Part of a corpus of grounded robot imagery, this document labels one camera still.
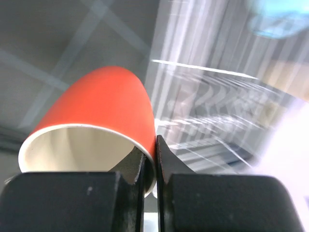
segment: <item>cup rim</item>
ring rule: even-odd
[[[113,134],[116,134],[118,136],[121,136],[127,140],[129,140],[130,142],[132,142],[147,158],[148,160],[150,161],[151,165],[152,165],[152,168],[153,168],[153,172],[154,172],[154,176],[156,176],[156,171],[155,171],[155,162],[154,162],[154,159],[153,157],[150,155],[150,153],[137,141],[135,141],[134,139],[122,134],[122,133],[119,133],[115,130],[112,130],[112,129],[109,129],[109,128],[106,128],[106,127],[100,127],[100,126],[94,126],[94,125],[91,125],[91,124],[85,124],[85,123],[66,123],[66,124],[58,124],[58,125],[53,125],[53,126],[49,126],[49,127],[45,127],[45,128],[42,128],[42,129],[39,129],[37,131],[35,131],[34,133],[32,133],[24,142],[23,144],[21,145],[20,149],[19,149],[19,152],[18,152],[18,165],[19,165],[19,169],[22,173],[25,173],[25,172],[28,172],[26,170],[26,163],[25,163],[25,153],[26,153],[26,149],[29,147],[29,145],[37,138],[39,137],[40,135],[44,134],[44,133],[47,133],[49,131],[54,131],[54,130],[57,130],[57,129],[62,129],[62,128],[77,128],[77,127],[87,127],[87,128],[94,128],[94,129],[98,129],[98,130],[103,130],[103,131],[106,131],[106,132],[109,132],[109,133],[113,133]],[[147,192],[145,192],[145,197],[148,196],[149,193],[151,193],[152,189],[154,188],[155,186],[155,182],[156,182],[156,179],[153,178],[152,180],[152,183],[148,189]]]

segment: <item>red paper cup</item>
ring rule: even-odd
[[[104,67],[62,94],[22,144],[18,162],[22,172],[108,171],[135,146],[151,163],[147,195],[155,184],[150,100],[133,73]]]

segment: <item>paper cup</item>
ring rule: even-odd
[[[22,172],[109,171],[137,147],[155,184],[155,123],[140,80],[120,67],[97,69],[73,84],[22,144]]]

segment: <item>blurry background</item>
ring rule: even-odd
[[[305,0],[2,1],[0,186],[55,100],[118,65],[143,82],[157,133],[190,168],[274,175],[304,206],[308,26]],[[145,211],[157,211],[153,195]]]

